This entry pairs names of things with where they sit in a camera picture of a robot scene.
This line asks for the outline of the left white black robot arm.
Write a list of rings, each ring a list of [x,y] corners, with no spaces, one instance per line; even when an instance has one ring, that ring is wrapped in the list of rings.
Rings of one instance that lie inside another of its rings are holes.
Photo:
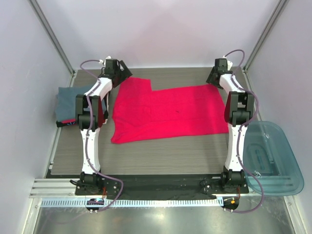
[[[83,65],[89,62],[97,62],[102,65],[99,76],[83,68]],[[86,60],[80,64],[80,69],[95,77],[96,82],[90,90],[77,95],[75,100],[76,123],[83,142],[83,166],[77,182],[77,189],[97,195],[104,189],[103,178],[105,178],[100,172],[98,158],[98,137],[100,128],[106,121],[102,105],[105,104],[105,107],[108,108],[111,90],[132,76],[132,73],[124,61],[110,56],[104,60]]]

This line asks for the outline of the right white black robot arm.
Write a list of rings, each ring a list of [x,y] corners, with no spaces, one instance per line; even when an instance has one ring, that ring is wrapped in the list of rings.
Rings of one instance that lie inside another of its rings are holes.
[[[243,150],[248,124],[254,116],[255,98],[245,90],[231,71],[232,62],[217,58],[206,82],[223,89],[227,94],[224,120],[228,124],[228,153],[218,185],[226,193],[238,192],[246,186]]]

